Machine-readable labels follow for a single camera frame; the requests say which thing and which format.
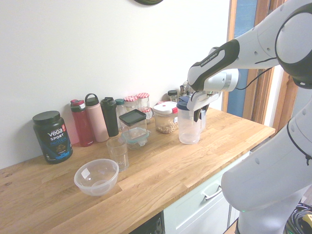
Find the cabinet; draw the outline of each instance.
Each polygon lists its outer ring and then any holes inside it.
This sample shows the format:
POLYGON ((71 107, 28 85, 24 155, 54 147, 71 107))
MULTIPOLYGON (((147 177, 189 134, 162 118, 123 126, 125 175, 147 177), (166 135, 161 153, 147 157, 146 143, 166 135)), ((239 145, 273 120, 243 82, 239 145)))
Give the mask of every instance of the cabinet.
MULTIPOLYGON (((164 211, 166 234, 223 234, 227 229, 229 203, 223 196, 221 179, 250 152, 190 191, 164 211)), ((239 212, 232 208, 230 224, 239 212)))

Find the drawer handle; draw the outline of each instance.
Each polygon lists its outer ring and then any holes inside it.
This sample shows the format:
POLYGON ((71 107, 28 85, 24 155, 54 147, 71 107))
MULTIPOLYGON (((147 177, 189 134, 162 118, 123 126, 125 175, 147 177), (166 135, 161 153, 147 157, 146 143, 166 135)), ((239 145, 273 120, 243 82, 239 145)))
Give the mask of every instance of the drawer handle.
POLYGON ((203 194, 205 195, 205 200, 208 201, 210 200, 211 198, 214 198, 215 196, 217 196, 219 193, 222 192, 222 188, 221 188, 221 185, 218 186, 218 188, 216 189, 216 192, 214 194, 212 194, 211 196, 208 196, 207 194, 205 194, 203 192, 203 194))

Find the black cable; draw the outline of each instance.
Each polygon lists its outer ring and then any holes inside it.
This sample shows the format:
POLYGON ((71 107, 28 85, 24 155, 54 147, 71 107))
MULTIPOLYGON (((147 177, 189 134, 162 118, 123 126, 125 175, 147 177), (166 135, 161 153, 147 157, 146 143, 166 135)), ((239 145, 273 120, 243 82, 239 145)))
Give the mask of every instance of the black cable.
POLYGON ((310 234, 312 228, 302 220, 305 215, 312 215, 312 207, 298 203, 285 225, 286 234, 310 234))
POLYGON ((253 83, 256 79, 258 79, 263 73, 266 73, 268 70, 272 69, 271 68, 268 68, 267 70, 261 72, 258 76, 256 76, 256 78, 254 78, 252 81, 250 81, 250 83, 245 87, 245 88, 242 88, 242 89, 239 89, 239 88, 236 88, 238 90, 244 90, 244 89, 247 89, 249 87, 249 85, 251 85, 251 83, 253 83))

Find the pink water bottle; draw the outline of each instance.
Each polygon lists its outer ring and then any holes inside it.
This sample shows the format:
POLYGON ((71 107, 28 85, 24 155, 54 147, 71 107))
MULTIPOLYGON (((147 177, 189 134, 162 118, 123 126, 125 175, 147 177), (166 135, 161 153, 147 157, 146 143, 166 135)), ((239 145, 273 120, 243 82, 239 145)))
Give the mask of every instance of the pink water bottle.
POLYGON ((81 147, 87 147, 92 145, 93 133, 84 101, 76 99, 71 100, 70 109, 72 110, 81 147))
POLYGON ((95 94, 88 94, 84 101, 87 106, 87 113, 97 142, 106 141, 108 139, 108 132, 98 97, 95 94))

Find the clear plastic bowl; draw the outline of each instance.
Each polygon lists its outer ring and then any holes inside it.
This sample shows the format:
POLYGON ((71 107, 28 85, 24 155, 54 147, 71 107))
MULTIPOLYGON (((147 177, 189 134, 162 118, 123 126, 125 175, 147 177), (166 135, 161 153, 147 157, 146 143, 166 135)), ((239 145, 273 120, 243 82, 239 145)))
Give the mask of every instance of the clear plastic bowl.
POLYGON ((74 183, 91 196, 102 196, 117 182, 119 167, 110 159, 97 159, 84 164, 76 172, 74 183))

